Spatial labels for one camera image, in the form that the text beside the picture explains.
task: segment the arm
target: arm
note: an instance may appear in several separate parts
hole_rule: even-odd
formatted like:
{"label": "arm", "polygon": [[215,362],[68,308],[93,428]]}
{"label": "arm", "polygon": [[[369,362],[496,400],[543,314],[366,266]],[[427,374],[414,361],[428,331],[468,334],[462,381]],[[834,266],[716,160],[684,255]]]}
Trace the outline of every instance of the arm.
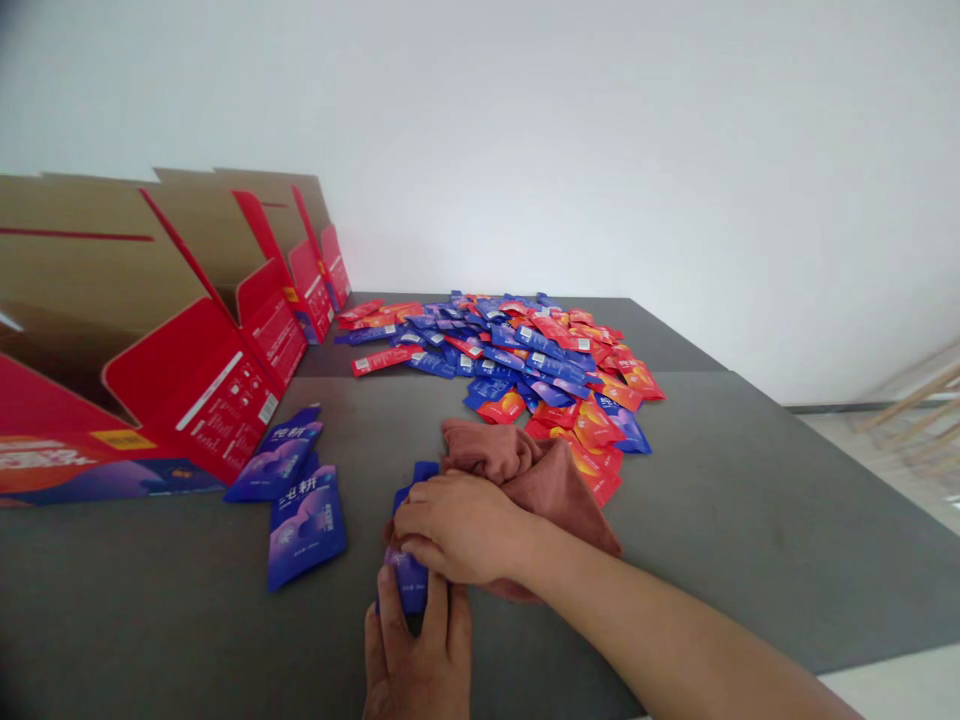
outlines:
{"label": "arm", "polygon": [[465,475],[414,485],[404,549],[455,582],[507,577],[557,611],[649,712],[677,718],[859,718],[796,663],[699,600]]}

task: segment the finger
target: finger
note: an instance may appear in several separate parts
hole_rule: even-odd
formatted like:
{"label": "finger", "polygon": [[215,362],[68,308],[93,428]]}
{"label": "finger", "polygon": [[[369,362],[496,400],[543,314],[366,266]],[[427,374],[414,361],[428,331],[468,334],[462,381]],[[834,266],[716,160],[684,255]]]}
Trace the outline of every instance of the finger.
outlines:
{"label": "finger", "polygon": [[433,537],[430,504],[404,503],[394,513],[393,526],[397,537],[404,537],[405,535]]}
{"label": "finger", "polygon": [[473,655],[473,615],[466,585],[450,588],[450,626],[447,630],[447,655],[453,666],[467,672]]}
{"label": "finger", "polygon": [[409,537],[403,541],[400,549],[413,555],[417,562],[435,570],[438,573],[446,574],[446,558],[440,546],[428,538]]}
{"label": "finger", "polygon": [[413,642],[407,619],[400,604],[397,575],[392,565],[384,565],[377,573],[377,592],[380,596],[380,630],[387,671],[393,675],[403,665]]}
{"label": "finger", "polygon": [[427,609],[423,614],[422,642],[440,652],[447,647],[447,579],[431,570],[427,579]]}
{"label": "finger", "polygon": [[367,695],[373,687],[387,679],[387,661],[383,654],[383,637],[380,635],[380,618],[377,617],[377,604],[370,603],[363,622],[363,650],[367,667]]}

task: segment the right hand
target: right hand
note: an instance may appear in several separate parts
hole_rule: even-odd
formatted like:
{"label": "right hand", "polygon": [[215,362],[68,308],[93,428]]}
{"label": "right hand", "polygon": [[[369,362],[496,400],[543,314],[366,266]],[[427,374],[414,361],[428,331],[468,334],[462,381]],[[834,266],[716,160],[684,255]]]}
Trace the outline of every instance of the right hand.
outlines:
{"label": "right hand", "polygon": [[451,582],[514,579],[536,516],[489,480],[456,470],[416,483],[394,515],[403,551]]}

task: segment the cardboard box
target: cardboard box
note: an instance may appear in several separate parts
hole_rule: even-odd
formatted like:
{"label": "cardboard box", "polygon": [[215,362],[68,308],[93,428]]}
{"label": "cardboard box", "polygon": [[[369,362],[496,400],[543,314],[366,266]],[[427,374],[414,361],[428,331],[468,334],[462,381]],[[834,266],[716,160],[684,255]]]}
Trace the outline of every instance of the cardboard box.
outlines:
{"label": "cardboard box", "polygon": [[232,483],[278,403],[143,197],[0,178],[0,503]]}
{"label": "cardboard box", "polygon": [[286,391],[306,352],[306,337],[286,299],[280,261],[265,259],[232,194],[220,188],[163,185],[89,175],[44,173],[50,183],[122,183],[137,188],[210,296]]}
{"label": "cardboard box", "polygon": [[251,231],[267,259],[282,266],[291,303],[311,345],[321,344],[330,330],[335,310],[326,283],[319,250],[309,236],[292,193],[283,202],[265,201],[258,195],[234,187],[215,173],[154,168],[163,184],[219,188],[232,192]]}
{"label": "cardboard box", "polygon": [[323,265],[321,270],[334,309],[342,312],[350,298],[350,279],[340,252],[337,228],[330,222],[327,203],[323,199],[323,190],[316,175],[296,173],[263,172],[259,170],[238,170],[233,168],[215,168],[215,172],[250,190],[261,200],[274,204],[288,203],[292,197],[300,213],[304,227],[320,253]]}

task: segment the towel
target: towel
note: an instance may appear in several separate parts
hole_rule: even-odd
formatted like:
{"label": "towel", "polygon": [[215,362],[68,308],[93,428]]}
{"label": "towel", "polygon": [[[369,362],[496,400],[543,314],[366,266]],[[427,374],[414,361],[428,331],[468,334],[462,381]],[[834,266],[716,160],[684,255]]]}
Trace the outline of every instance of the towel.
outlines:
{"label": "towel", "polygon": [[[456,419],[446,420],[442,429],[449,454],[440,459],[441,472],[456,469],[486,478],[524,510],[614,557],[623,554],[564,440],[534,440],[513,425]],[[385,535],[393,546],[402,540],[394,537],[392,520]],[[486,589],[514,602],[541,602],[512,580],[495,580]]]}

